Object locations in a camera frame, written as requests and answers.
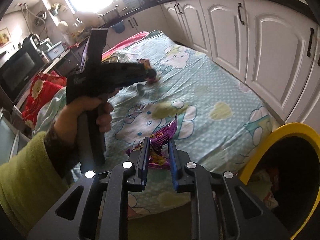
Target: red cloth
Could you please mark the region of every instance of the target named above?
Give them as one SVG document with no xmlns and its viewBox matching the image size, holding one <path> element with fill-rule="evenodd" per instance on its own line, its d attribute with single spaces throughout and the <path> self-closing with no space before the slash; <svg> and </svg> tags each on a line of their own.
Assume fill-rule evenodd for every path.
<svg viewBox="0 0 320 240">
<path fill-rule="evenodd" d="M 129 45 L 131 45 L 137 41 L 142 40 L 148 34 L 149 34 L 148 32 L 140 32 L 140 33 L 137 33 L 137 34 L 131 36 L 130 38 L 127 38 L 125 41 L 121 41 L 116 46 L 112 47 L 111 49 L 109 49 L 108 51 L 106 51 L 105 53 L 102 54 L 102 61 L 104 59 L 106 59 L 109 55 L 111 55 L 115 50 L 128 47 Z"/>
<path fill-rule="evenodd" d="M 67 78 L 59 76 L 55 71 L 51 74 L 39 73 L 32 81 L 22 117 L 26 125 L 35 128 L 38 113 L 54 95 L 67 84 Z"/>
</svg>

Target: silver screw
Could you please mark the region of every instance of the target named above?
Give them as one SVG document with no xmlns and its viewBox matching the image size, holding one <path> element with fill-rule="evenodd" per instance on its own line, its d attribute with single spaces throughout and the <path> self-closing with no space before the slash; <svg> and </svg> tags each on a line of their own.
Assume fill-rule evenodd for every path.
<svg viewBox="0 0 320 240">
<path fill-rule="evenodd" d="M 125 169 L 131 168 L 132 167 L 132 162 L 124 162 L 122 163 L 122 167 L 124 167 Z"/>
<path fill-rule="evenodd" d="M 87 171 L 85 173 L 85 177 L 88 178 L 88 179 L 93 178 L 95 175 L 96 175 L 96 173 L 94 171 Z"/>
<path fill-rule="evenodd" d="M 231 179 L 233 177 L 233 173 L 231 171 L 225 171 L 223 173 L 223 176 L 225 176 L 228 179 Z"/>
<path fill-rule="evenodd" d="M 193 163 L 193 162 L 187 163 L 187 167 L 188 167 L 189 169 L 194 169 L 196 166 L 197 166 L 197 164 L 195 164 L 195 163 Z"/>
</svg>

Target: red floral fabric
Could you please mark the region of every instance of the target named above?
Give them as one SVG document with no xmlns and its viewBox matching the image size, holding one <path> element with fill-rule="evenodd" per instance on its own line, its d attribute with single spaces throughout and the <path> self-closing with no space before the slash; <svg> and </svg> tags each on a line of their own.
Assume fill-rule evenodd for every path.
<svg viewBox="0 0 320 240">
<path fill-rule="evenodd" d="M 35 128 L 37 116 L 42 106 L 48 103 L 54 95 L 67 85 L 67 78 L 59 76 L 55 71 L 51 74 L 40 72 L 31 84 L 22 117 L 26 125 Z"/>
</svg>

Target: pink cloth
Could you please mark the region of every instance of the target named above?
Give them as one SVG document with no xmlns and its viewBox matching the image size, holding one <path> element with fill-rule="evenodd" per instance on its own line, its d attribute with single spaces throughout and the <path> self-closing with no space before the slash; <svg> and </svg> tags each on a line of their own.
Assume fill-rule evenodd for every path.
<svg viewBox="0 0 320 240">
<path fill-rule="evenodd" d="M 149 33 L 148 32 L 140 32 L 137 33 L 133 36 L 131 36 L 130 38 L 121 41 L 120 43 L 118 43 L 116 46 L 112 47 L 111 49 L 109 49 L 108 51 L 106 51 L 105 53 L 102 54 L 102 61 L 109 55 L 111 55 L 114 51 L 118 50 L 118 49 L 123 49 L 137 41 L 142 40 L 145 36 L 147 36 Z"/>
</svg>

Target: human hand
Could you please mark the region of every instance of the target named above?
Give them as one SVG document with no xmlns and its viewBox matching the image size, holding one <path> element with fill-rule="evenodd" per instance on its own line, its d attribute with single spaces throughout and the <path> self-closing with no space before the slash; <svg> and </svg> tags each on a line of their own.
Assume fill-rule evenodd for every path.
<svg viewBox="0 0 320 240">
<path fill-rule="evenodd" d="M 115 90 L 115 92 L 109 94 L 109 98 L 118 92 L 118 89 Z M 97 108 L 101 103 L 102 101 L 99 98 L 83 96 L 66 105 L 54 124 L 54 130 L 59 139 L 67 145 L 73 146 L 76 141 L 78 116 L 84 111 L 91 111 Z M 97 118 L 96 124 L 99 125 L 100 132 L 108 132 L 111 130 L 112 118 L 110 113 L 113 111 L 113 106 L 107 102 L 104 104 L 103 110 L 104 114 Z"/>
</svg>

